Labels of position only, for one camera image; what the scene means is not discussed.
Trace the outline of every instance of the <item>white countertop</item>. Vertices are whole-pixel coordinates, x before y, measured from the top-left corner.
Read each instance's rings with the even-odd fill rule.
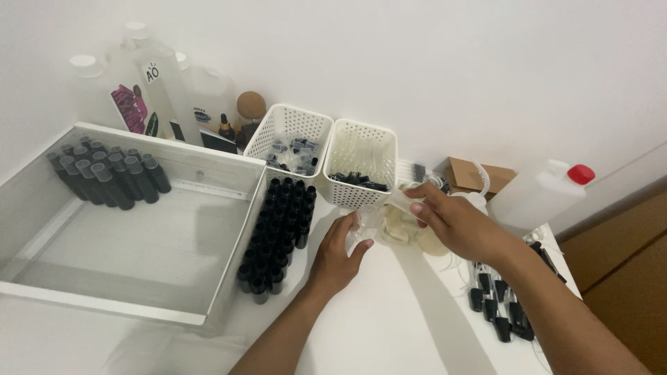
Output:
[[[256,340],[305,283],[331,223],[348,212],[318,199],[308,247],[295,250],[283,292],[262,306],[238,292],[225,335]],[[556,248],[551,234],[543,243]],[[563,257],[548,251],[579,296]],[[547,374],[530,342],[501,343],[467,297],[448,296],[445,288],[459,294],[463,285],[455,270],[438,272],[449,261],[376,240],[319,317],[297,373]],[[95,374],[127,335],[160,325],[0,295],[0,374]]]

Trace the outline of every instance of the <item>brown cardboard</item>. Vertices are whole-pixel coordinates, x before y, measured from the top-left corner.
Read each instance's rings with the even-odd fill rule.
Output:
[[[454,176],[454,179],[450,181],[449,176],[445,173],[447,181],[450,183],[450,187],[454,185],[457,188],[471,189],[475,192],[480,192],[484,189],[482,177],[480,176],[477,167],[471,161],[456,159],[455,157],[450,157],[450,161],[452,163],[452,171],[450,173]],[[494,167],[492,165],[484,164],[482,164],[482,167],[484,167],[486,173],[489,174],[489,178],[491,179],[489,192],[494,195],[516,177],[516,172],[508,168]]]

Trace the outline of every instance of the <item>white cap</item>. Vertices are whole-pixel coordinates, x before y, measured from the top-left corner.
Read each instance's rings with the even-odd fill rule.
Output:
[[[127,22],[125,24],[128,36],[132,39],[142,40],[151,37],[146,29],[146,24],[143,22]]]
[[[102,74],[102,64],[94,56],[76,55],[69,59],[69,63],[79,77],[92,78]]]
[[[176,53],[176,61],[178,61],[178,68],[180,70],[185,70],[190,66],[190,62],[187,60],[187,56],[184,53]]]

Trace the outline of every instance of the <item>label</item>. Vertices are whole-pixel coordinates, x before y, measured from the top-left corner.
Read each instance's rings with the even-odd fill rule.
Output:
[[[199,108],[199,107],[192,107],[192,110],[195,113],[195,119],[199,122],[205,122],[208,123],[211,121],[211,116],[206,114],[206,109],[204,108]]]
[[[146,78],[149,85],[160,78],[160,70],[157,68],[157,64],[152,61],[144,65],[142,70],[143,77]]]
[[[124,85],[118,85],[118,89],[111,92],[111,99],[129,131],[151,137],[157,135],[157,114],[148,110],[139,85],[134,85],[132,90]]]

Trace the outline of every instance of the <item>perforated basket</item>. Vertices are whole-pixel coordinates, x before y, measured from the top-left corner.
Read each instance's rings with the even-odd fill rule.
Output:
[[[275,134],[281,131],[285,131],[288,137],[302,136],[309,141],[314,141],[321,148],[314,155],[319,161],[315,166],[313,175],[305,176],[267,167],[267,177],[269,179],[291,177],[294,181],[303,180],[306,186],[310,186],[314,183],[315,177],[317,177],[322,169],[322,164],[324,164],[323,159],[329,145],[333,126],[334,119],[327,115],[292,107],[291,105],[274,104],[269,108],[257,131],[248,142],[243,156],[265,160],[273,145]]]
[[[324,199],[331,204],[353,209],[384,201],[390,193],[335,181],[329,175],[336,172],[345,175],[361,172],[362,175],[368,175],[371,181],[386,184],[387,189],[391,190],[397,184],[396,133],[350,119],[336,120],[332,133],[324,157],[322,177],[325,183],[320,187]]]

